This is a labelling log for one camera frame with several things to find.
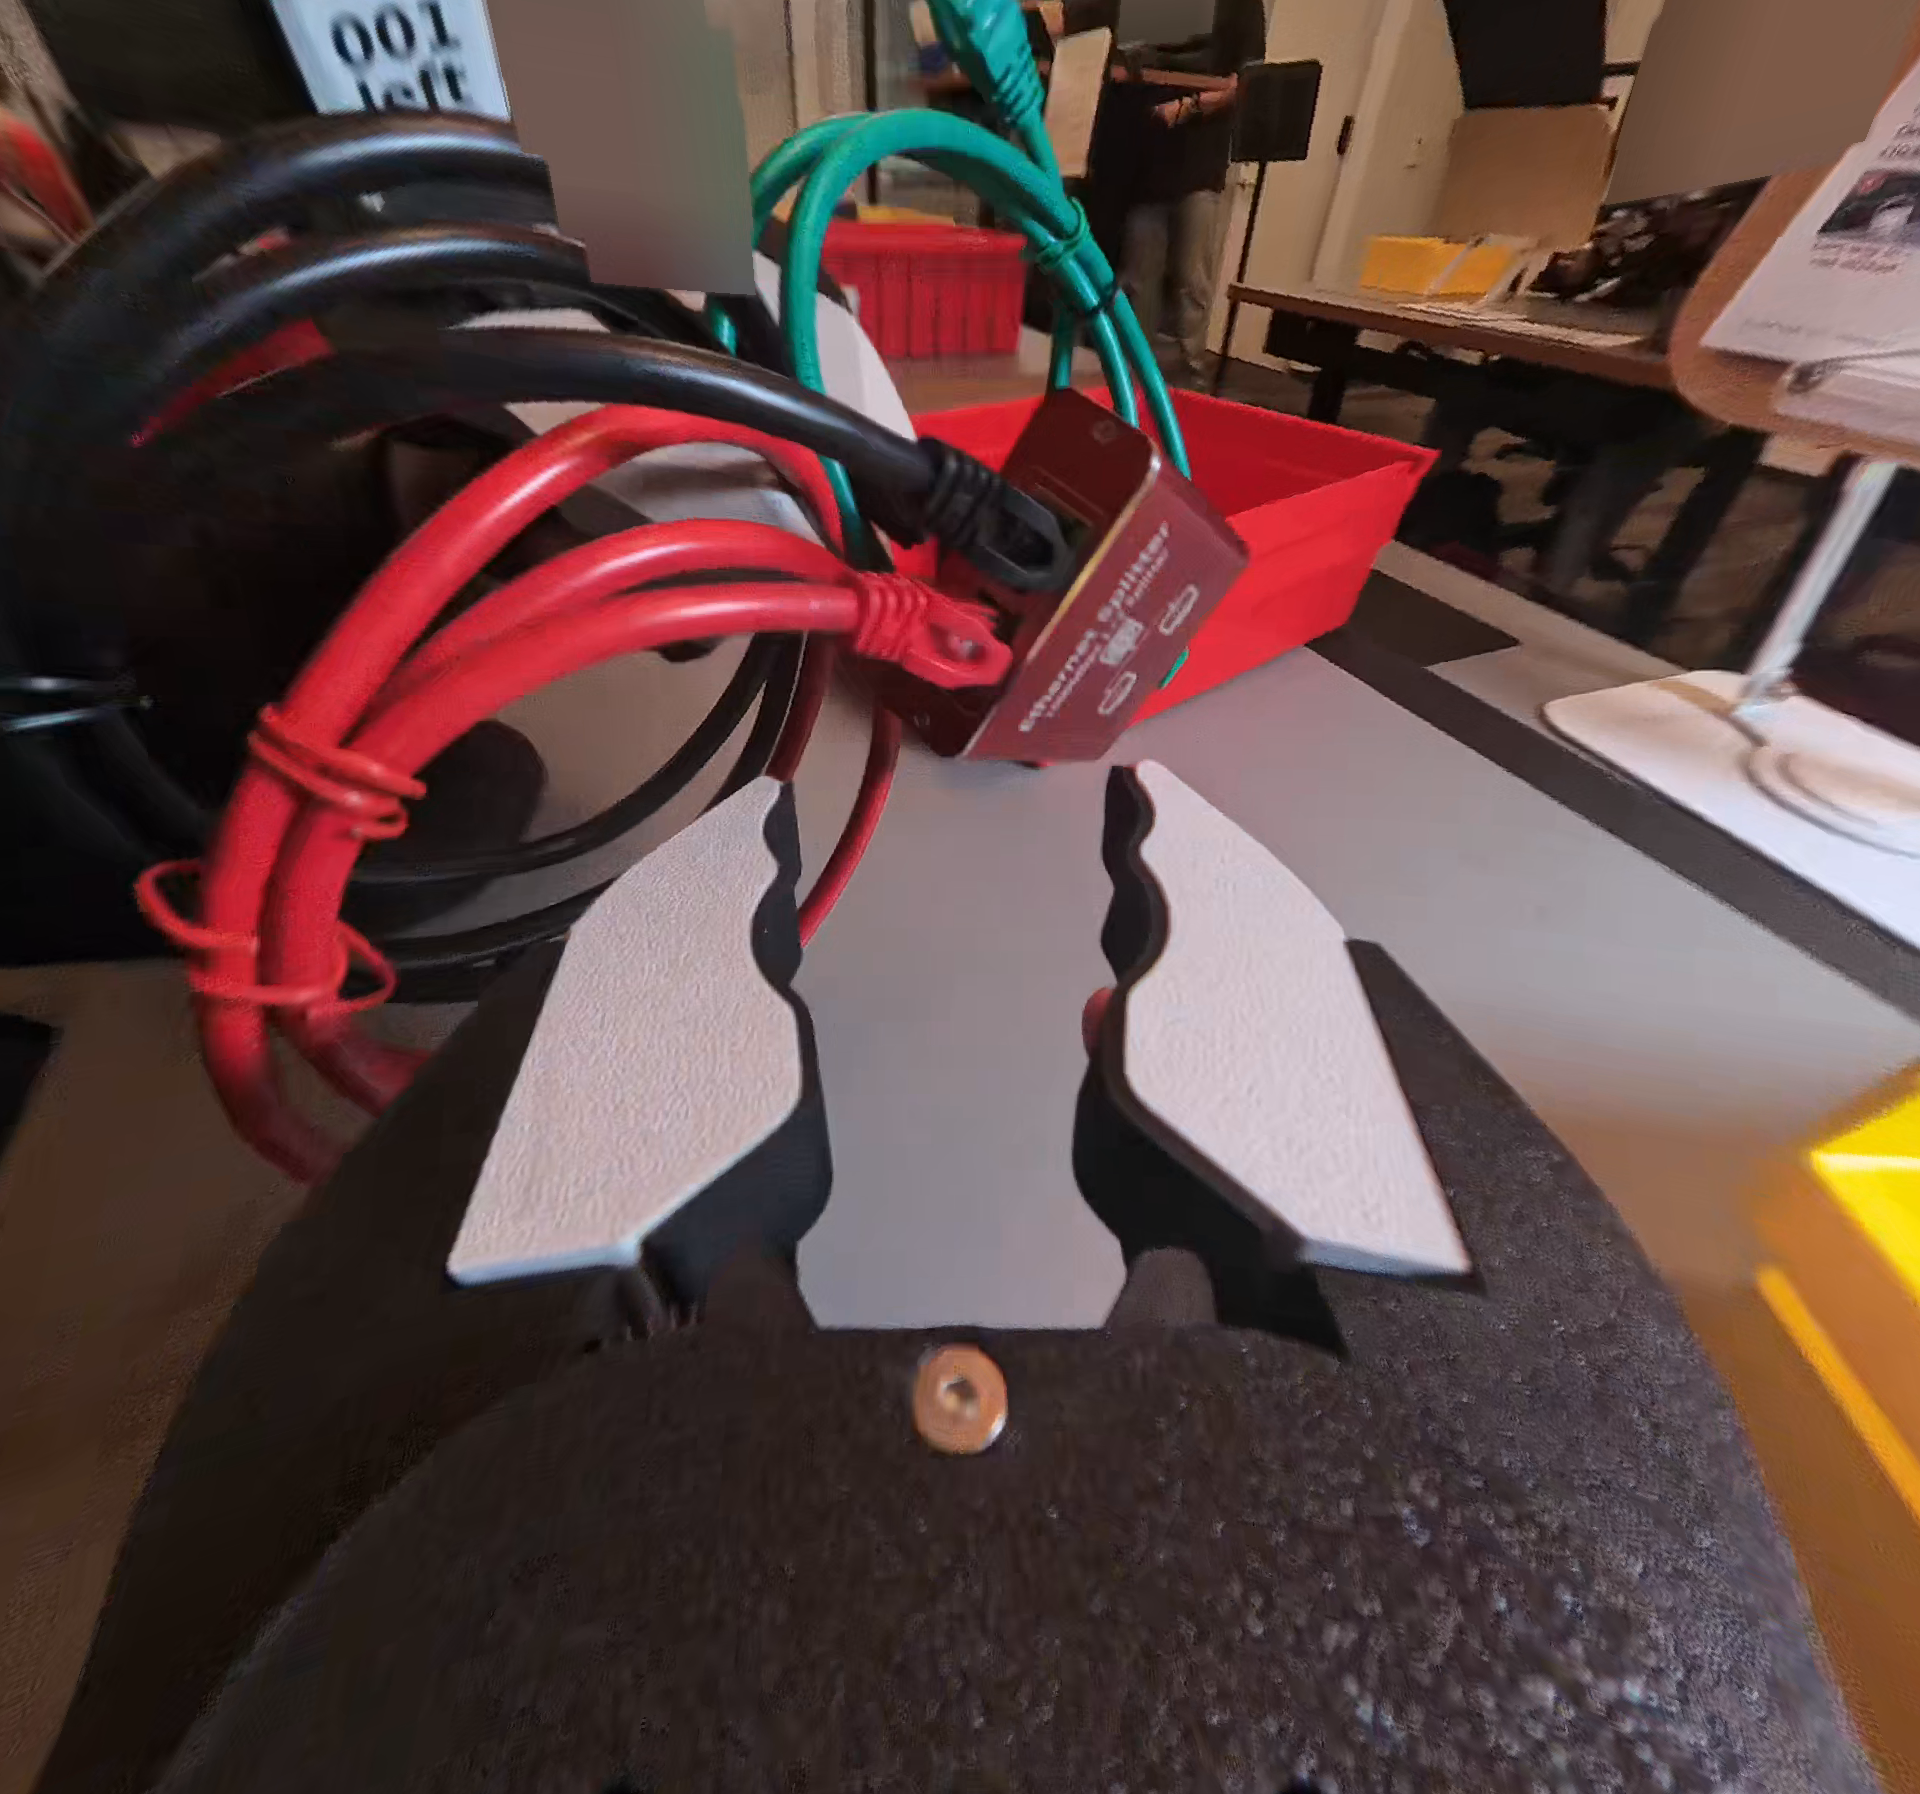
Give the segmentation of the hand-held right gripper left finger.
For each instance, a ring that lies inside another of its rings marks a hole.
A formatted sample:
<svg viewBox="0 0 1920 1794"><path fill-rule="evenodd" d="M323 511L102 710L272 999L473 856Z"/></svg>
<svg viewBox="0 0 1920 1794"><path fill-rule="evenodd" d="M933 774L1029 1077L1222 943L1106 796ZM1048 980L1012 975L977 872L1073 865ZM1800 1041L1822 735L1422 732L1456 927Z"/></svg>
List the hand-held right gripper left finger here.
<svg viewBox="0 0 1920 1794"><path fill-rule="evenodd" d="M541 997L446 1253L460 1287L627 1270L796 1278L831 1194L798 994L800 821L754 780L607 886Z"/></svg>

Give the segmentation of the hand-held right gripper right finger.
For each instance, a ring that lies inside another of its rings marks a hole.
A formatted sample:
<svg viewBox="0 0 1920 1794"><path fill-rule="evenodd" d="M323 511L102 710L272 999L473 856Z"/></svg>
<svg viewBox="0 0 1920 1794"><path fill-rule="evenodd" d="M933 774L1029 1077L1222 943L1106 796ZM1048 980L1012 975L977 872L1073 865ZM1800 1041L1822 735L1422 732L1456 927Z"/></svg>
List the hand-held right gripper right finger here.
<svg viewBox="0 0 1920 1794"><path fill-rule="evenodd" d="M1100 859L1121 1056L1087 1060L1071 1171L1126 1267L1109 1323L1197 1319L1339 1355L1325 1275L1474 1290L1341 921L1158 761L1107 774Z"/></svg>

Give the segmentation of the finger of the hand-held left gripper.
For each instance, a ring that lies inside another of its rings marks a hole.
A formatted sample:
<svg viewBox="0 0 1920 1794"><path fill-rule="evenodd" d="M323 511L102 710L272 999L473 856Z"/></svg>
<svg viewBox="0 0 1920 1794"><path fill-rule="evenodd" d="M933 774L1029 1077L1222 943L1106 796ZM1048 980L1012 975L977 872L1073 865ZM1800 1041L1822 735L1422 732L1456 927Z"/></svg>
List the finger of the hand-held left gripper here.
<svg viewBox="0 0 1920 1794"><path fill-rule="evenodd" d="M751 635L694 658L623 655L512 702L501 726L541 767L522 843L590 856L678 829L766 774L786 751L805 655L796 633Z"/></svg>
<svg viewBox="0 0 1920 1794"><path fill-rule="evenodd" d="M779 262L756 248L753 256L754 292L772 315L772 365L783 365L786 341L779 318ZM831 398L891 429L901 439L916 439L899 387L888 371L864 326L831 295L815 292L816 334L824 388ZM627 333L670 341L667 326L626 329L582 306L493 307L460 322L469 331L577 331L590 334ZM530 434L574 419L598 406L596 398L534 401L510 398L502 410L513 426ZM614 467L598 487L580 491L558 510L582 537L596 539L636 524L675 524L697 517L744 519L791 535L805 535L806 510L770 461L735 445L707 441L681 449L654 451Z"/></svg>

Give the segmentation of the red ethernet splitter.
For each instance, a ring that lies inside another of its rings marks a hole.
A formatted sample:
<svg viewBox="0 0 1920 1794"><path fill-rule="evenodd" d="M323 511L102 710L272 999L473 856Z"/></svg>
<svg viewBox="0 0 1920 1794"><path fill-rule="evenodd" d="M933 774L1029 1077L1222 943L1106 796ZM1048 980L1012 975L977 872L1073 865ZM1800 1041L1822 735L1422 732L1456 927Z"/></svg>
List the red ethernet splitter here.
<svg viewBox="0 0 1920 1794"><path fill-rule="evenodd" d="M1248 542L1155 441L1096 394L1057 391L916 419L1003 473L1064 528L1064 588L998 593L940 555L934 587L990 606L1012 669L941 690L903 673L885 695L933 753L1029 767L1087 763L1155 700L1250 564Z"/></svg>

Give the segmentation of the red plastic bin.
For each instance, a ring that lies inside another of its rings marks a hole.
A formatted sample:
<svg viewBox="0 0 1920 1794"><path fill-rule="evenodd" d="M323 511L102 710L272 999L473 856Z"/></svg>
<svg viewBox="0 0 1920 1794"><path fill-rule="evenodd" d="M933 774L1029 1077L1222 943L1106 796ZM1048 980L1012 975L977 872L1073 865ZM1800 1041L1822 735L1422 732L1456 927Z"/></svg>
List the red plastic bin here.
<svg viewBox="0 0 1920 1794"><path fill-rule="evenodd" d="M1344 626L1431 466L1430 449L1334 421L1193 391L1174 391L1172 406L1189 460L1178 470L1231 519L1253 556L1131 726ZM921 555L916 573L933 580L937 556Z"/></svg>

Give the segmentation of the red plastic crate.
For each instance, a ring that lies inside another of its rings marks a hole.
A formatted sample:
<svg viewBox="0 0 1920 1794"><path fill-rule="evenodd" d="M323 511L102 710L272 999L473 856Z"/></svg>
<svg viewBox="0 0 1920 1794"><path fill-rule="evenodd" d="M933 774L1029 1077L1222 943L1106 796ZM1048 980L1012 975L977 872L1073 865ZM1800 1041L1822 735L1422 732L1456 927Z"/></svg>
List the red plastic crate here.
<svg viewBox="0 0 1920 1794"><path fill-rule="evenodd" d="M1017 233L834 220L824 269L857 300L888 362L994 358L1018 346L1027 260Z"/></svg>

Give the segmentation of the yellow plastic bin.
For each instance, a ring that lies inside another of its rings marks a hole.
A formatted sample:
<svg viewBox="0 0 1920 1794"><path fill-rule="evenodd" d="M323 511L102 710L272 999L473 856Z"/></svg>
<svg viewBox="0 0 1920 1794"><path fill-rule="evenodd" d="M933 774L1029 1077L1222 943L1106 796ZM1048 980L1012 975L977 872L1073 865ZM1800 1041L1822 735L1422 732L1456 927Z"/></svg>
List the yellow plastic bin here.
<svg viewBox="0 0 1920 1794"><path fill-rule="evenodd" d="M1801 1153L1765 1198L1758 1226L1760 1301L1915 1518L1915 1075Z"/></svg>

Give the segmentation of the black sign holder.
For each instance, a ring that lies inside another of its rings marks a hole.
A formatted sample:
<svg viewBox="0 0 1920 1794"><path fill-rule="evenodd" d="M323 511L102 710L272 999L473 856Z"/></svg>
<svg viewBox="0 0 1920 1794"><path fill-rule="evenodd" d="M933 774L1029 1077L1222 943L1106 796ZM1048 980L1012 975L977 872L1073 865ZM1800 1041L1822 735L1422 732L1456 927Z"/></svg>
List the black sign holder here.
<svg viewBox="0 0 1920 1794"><path fill-rule="evenodd" d="M1311 149L1323 63L1253 60L1234 78L1231 153L1234 167L1304 161Z"/></svg>

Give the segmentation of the small yellow bin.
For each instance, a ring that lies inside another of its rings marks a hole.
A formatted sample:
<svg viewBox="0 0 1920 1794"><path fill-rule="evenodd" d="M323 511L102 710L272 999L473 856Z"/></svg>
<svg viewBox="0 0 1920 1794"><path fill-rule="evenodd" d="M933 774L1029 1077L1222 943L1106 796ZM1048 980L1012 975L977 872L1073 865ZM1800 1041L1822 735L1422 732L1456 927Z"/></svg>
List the small yellow bin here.
<svg viewBox="0 0 1920 1794"><path fill-rule="evenodd" d="M1530 248L1516 237L1448 238L1377 233L1364 246L1357 288L1426 300L1479 302L1500 290Z"/></svg>

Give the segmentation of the wooden background table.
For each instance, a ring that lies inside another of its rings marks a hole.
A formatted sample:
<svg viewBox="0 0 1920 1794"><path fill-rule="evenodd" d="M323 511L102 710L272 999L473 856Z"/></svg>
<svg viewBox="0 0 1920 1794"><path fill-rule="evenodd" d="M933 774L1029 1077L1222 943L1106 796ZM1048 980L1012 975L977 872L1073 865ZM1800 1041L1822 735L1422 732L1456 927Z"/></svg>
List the wooden background table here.
<svg viewBox="0 0 1920 1794"><path fill-rule="evenodd" d="M1531 587L1562 610L1584 578L1619 578L1619 623L1638 642L1665 626L1760 467L1766 436L1694 406L1645 331L1246 280L1225 292L1231 322L1266 311L1264 351L1311 371L1309 419L1339 421L1354 384L1423 398L1437 419L1431 479L1461 472L1481 433L1545 449L1571 473L1562 496L1500 539L1531 547Z"/></svg>

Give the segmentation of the black cardboard sign stand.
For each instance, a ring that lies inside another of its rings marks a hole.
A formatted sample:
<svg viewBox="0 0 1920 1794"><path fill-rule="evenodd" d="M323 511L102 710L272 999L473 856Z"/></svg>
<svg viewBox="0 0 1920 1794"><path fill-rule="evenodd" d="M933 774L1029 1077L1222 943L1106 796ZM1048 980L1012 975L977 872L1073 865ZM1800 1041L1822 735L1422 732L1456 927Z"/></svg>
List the black cardboard sign stand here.
<svg viewBox="0 0 1920 1794"><path fill-rule="evenodd" d="M1613 160L1609 0L1443 0L1461 116L1431 229L1562 252L1587 241Z"/></svg>

